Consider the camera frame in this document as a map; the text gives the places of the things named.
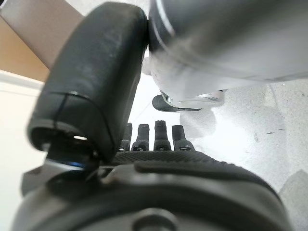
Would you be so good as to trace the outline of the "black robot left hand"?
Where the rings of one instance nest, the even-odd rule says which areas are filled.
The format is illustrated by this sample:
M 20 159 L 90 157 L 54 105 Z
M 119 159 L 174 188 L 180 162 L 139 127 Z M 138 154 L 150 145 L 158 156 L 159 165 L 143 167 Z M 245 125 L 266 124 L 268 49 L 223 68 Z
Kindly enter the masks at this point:
M 13 231 L 290 231 L 262 178 L 194 150 L 181 126 L 130 150 L 128 117 L 147 46 L 138 6 L 106 2 L 64 45 L 27 127 L 43 165 L 22 179 Z

